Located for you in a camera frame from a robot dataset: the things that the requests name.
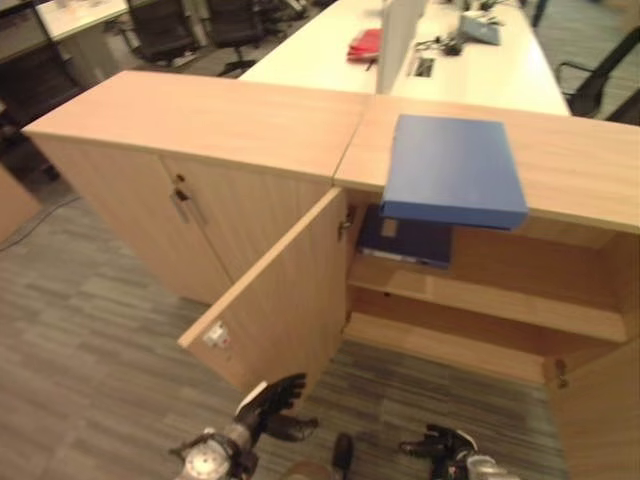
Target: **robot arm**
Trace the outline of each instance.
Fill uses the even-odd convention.
[[[262,382],[242,401],[222,432],[206,429],[170,450],[183,462],[176,480],[248,480],[258,465],[253,447],[263,433],[289,442],[309,437],[318,426],[317,419],[305,421],[281,413],[300,398],[305,380],[305,374],[297,374],[272,384]]]
[[[478,453],[475,440],[461,430],[428,424],[422,440],[401,442],[399,448],[431,461],[430,480],[520,480],[493,458]]]

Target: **white desk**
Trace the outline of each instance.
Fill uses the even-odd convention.
[[[380,28],[381,0],[338,0],[285,40],[242,80],[346,92],[374,93],[376,67],[347,62],[351,40]]]
[[[37,8],[51,38],[73,57],[79,80],[85,86],[93,86],[119,71],[102,24],[129,10],[125,0],[69,2],[66,8],[59,8],[52,1]]]
[[[568,115],[569,110],[538,40],[515,0],[494,8],[504,26],[499,46],[467,43],[458,57],[436,50],[421,52],[435,58],[431,77],[407,76],[412,60],[396,80],[392,95],[489,107]],[[418,22],[416,41],[445,36],[458,26],[454,4],[430,0]]]

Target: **red object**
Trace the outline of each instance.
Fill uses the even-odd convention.
[[[378,58],[380,53],[380,34],[382,29],[365,30],[349,44],[347,60],[351,62],[368,62]]]

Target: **wooden cabinet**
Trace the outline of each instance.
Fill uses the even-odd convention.
[[[399,114],[503,122],[528,223],[457,228],[447,272],[354,256]],[[213,304],[179,342],[238,389],[313,384],[346,338],[547,385],[573,477],[637,478],[635,127],[127,72],[27,130],[169,288]]]
[[[169,290],[210,303],[230,287],[192,213],[172,199],[157,155],[53,138],[36,143]]]

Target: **cabinet door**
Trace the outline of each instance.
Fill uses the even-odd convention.
[[[569,374],[550,402],[571,478],[640,478],[640,342]]]
[[[51,138],[36,143],[74,188],[178,295],[212,303],[231,285],[156,155]]]
[[[241,391],[297,372],[312,385],[345,323],[345,215],[344,193],[331,189],[179,343]],[[206,341],[218,322],[226,347]]]
[[[220,261],[238,280],[329,191],[329,183],[165,156]]]

